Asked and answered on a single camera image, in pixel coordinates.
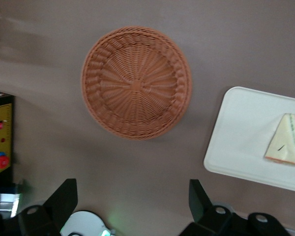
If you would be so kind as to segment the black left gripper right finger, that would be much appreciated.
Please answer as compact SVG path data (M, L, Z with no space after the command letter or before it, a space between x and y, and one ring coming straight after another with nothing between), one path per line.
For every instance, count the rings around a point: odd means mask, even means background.
M251 213L247 219L227 207L214 205L197 179L189 182L189 208L193 216L181 236L288 236L272 215Z

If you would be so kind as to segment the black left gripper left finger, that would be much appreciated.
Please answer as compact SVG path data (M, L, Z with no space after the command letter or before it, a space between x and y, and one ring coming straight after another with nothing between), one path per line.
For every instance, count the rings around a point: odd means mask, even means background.
M77 203L77 181L66 179L42 205L29 206L19 213L21 235L59 236Z

